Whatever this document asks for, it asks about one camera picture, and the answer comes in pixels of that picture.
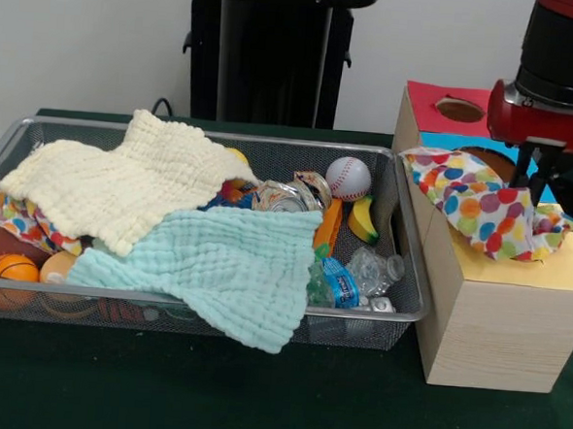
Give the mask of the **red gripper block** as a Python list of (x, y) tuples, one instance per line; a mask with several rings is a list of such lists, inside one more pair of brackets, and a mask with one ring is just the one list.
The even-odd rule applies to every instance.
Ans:
[(573, 109), (553, 107), (524, 96), (513, 82), (499, 80), (490, 92), (487, 126), (492, 139), (519, 146), (510, 187), (527, 186), (532, 143), (549, 145), (539, 148), (537, 171), (531, 176), (531, 201), (537, 207), (560, 149), (573, 153)]

